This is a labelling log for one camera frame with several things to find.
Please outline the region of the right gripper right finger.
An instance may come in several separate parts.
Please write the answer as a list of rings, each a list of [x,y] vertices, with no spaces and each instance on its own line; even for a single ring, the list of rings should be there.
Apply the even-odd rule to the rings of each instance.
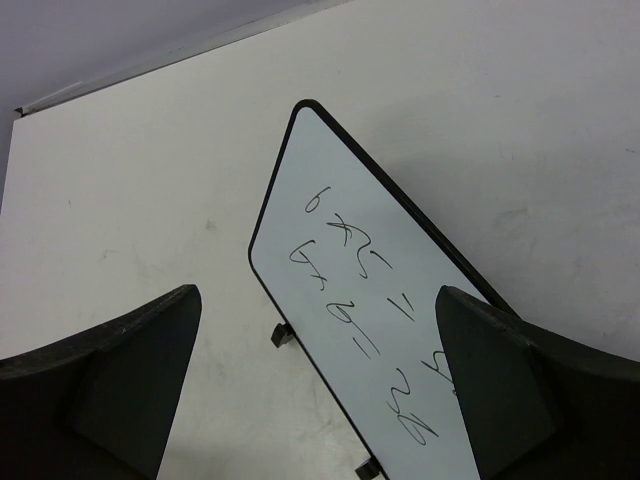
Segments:
[[[455,287],[435,310],[481,478],[638,478],[638,362]]]

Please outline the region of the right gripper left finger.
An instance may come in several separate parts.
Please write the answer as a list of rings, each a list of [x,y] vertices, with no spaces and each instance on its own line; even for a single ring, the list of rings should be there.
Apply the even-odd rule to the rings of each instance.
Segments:
[[[182,285],[1,362],[4,479],[154,479],[201,319]]]

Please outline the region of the small black-framed whiteboard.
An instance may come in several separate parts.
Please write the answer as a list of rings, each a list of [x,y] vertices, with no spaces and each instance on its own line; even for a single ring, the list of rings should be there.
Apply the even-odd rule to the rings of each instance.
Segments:
[[[291,112],[248,259],[383,476],[478,477],[435,303],[506,302],[317,101]]]

